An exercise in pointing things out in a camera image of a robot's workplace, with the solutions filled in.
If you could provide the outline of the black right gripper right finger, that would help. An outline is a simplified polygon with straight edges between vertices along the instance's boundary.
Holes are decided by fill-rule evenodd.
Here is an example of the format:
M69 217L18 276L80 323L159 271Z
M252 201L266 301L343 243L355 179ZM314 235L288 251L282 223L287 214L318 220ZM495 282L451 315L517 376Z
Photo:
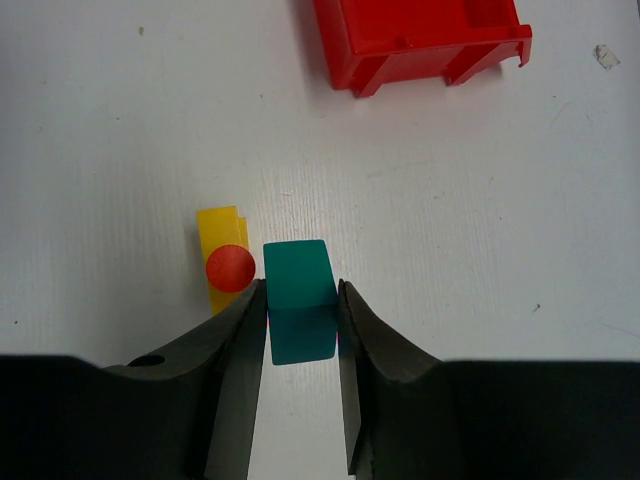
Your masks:
M358 479L635 479L639 366L442 361L338 287L347 469Z

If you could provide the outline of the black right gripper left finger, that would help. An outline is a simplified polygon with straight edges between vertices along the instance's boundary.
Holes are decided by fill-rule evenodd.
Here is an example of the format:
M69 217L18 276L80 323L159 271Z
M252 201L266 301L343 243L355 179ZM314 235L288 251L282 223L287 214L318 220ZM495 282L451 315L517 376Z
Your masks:
M5 479L244 479L266 340L266 284L126 365L1 359Z

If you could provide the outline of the red cylinder block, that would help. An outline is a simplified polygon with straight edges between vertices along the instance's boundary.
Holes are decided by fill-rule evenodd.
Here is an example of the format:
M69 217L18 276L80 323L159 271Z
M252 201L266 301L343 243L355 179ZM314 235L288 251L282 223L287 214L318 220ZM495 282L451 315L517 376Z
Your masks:
M251 284L256 273L256 263L246 248L228 244L216 248L208 256L205 272L214 289L235 294Z

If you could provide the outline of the teal house-shaped block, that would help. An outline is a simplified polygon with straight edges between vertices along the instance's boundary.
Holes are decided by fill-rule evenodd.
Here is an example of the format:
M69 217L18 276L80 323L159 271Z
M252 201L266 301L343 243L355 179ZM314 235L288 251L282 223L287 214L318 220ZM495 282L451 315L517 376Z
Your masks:
M273 364L333 358L338 295L326 243L267 243L263 256Z

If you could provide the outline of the yellow long block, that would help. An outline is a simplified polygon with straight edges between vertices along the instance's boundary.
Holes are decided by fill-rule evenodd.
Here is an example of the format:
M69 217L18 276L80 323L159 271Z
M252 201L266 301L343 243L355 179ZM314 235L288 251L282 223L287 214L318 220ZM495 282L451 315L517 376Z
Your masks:
M224 245L241 245L249 248L247 221L238 214L236 206L225 206L196 212L198 236L203 263ZM207 282L211 313L213 316L224 310L239 293L224 293Z

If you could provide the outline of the red plastic bin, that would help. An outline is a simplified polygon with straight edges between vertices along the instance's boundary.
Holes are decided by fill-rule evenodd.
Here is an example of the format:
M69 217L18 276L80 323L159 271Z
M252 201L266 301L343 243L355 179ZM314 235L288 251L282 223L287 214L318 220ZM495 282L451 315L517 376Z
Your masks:
M504 1L317 1L336 90L374 95L384 84L439 77L460 85L512 57L526 65L533 31Z

